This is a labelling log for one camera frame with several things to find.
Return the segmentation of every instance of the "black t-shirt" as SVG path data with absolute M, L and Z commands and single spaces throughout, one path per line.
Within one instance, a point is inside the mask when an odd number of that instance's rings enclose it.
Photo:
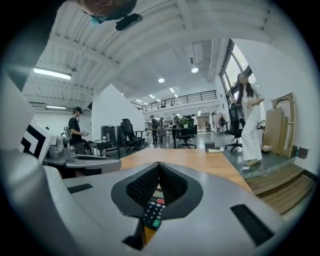
M 70 132 L 71 132 L 71 129 L 74 129 L 80 133 L 80 127 L 79 127 L 78 121 L 73 116 L 69 120 L 69 129 L 70 129 Z M 70 141 L 70 144 L 72 145 L 72 144 L 77 144 L 81 142 L 82 142 L 82 136 L 72 133 L 72 140 Z

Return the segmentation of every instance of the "white ceiling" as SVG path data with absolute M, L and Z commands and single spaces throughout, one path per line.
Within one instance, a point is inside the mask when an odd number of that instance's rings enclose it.
M 178 96 L 214 90 L 210 81 L 221 70 L 229 38 L 268 42 L 264 27 L 270 8 L 264 0 L 138 0 L 134 12 L 143 20 L 116 31 L 115 21 L 93 25 L 66 2 L 37 67 L 72 78 L 32 72 L 23 94 L 30 102 L 86 108 L 93 91 L 111 83 L 129 100 L 143 103 L 155 101 L 149 94 L 160 100 L 173 97 L 169 88 Z M 193 54 L 203 55 L 196 74 L 185 51 L 193 44 L 198 49 Z M 158 83 L 163 76 L 165 82 Z

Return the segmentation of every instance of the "wooden tabletop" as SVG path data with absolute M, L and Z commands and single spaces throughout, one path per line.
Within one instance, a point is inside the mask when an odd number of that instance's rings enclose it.
M 251 192 L 248 184 L 221 152 L 206 153 L 205 149 L 189 148 L 146 148 L 121 158 L 121 162 L 121 170 L 154 162 L 185 166 L 227 178 Z

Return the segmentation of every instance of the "keypad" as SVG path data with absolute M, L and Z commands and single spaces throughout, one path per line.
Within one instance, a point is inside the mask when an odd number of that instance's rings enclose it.
M 144 225 L 150 229 L 157 230 L 161 224 L 161 215 L 165 208 L 165 200 L 153 196 L 143 213 Z

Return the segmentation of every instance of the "wooden pallet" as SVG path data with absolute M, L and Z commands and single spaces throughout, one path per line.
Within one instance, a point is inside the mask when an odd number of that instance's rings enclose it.
M 314 181 L 302 175 L 290 185 L 275 193 L 261 197 L 261 199 L 283 215 L 306 197 L 313 188 L 314 183 Z
M 315 182 L 303 169 L 288 164 L 278 170 L 245 180 L 252 192 L 281 215 L 296 206 L 311 191 Z
M 278 170 L 267 173 L 262 176 L 248 178 L 245 181 L 249 185 L 252 192 L 259 197 L 264 197 L 274 190 L 282 188 L 287 183 L 293 182 L 303 173 L 303 169 L 294 165 L 288 164 Z

